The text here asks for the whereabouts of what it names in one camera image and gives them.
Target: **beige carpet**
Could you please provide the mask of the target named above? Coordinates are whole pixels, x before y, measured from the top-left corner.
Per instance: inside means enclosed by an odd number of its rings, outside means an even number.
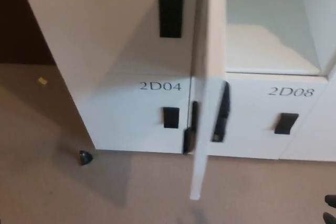
[[[95,156],[84,167],[82,148]],[[2,224],[317,224],[336,214],[324,203],[336,164],[213,157],[191,202],[191,157],[93,151],[54,67],[0,66],[0,155]]]

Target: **open locker door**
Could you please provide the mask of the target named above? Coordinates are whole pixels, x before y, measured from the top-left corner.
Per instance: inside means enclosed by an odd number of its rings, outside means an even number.
[[[208,144],[216,137],[214,133],[217,124],[220,123],[220,127],[225,127],[229,111],[228,104],[222,102],[223,98],[229,98],[229,86],[225,82],[225,23],[226,0],[198,0],[191,94],[191,98],[197,103],[196,124],[192,122],[195,120],[194,112],[191,120],[196,142],[190,195],[193,200],[200,198],[206,171]],[[224,132],[225,129],[220,133],[221,137],[224,137]]]

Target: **small yellow object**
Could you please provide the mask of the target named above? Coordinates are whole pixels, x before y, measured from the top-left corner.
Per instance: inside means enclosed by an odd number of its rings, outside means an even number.
[[[41,83],[42,85],[46,85],[48,83],[48,81],[46,79],[44,79],[43,77],[38,78],[37,80],[39,83]]]

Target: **white locker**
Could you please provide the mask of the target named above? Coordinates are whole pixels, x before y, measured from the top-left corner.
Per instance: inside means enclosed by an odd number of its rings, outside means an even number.
[[[182,1],[181,37],[162,38],[159,0],[29,0],[96,148],[181,153],[197,101],[202,177],[206,154],[279,159],[321,124],[310,111],[331,92],[336,0]],[[225,139],[209,143],[224,81]],[[179,108],[178,129],[163,108]]]

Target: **locker number label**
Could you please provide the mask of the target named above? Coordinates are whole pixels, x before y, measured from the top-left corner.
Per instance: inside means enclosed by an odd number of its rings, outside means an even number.
[[[288,97],[290,95],[294,97],[312,97],[315,93],[314,89],[292,89],[292,88],[271,88],[272,92],[269,95],[280,95]]]
[[[181,90],[181,84],[180,83],[170,83],[170,82],[140,82],[142,90]]]

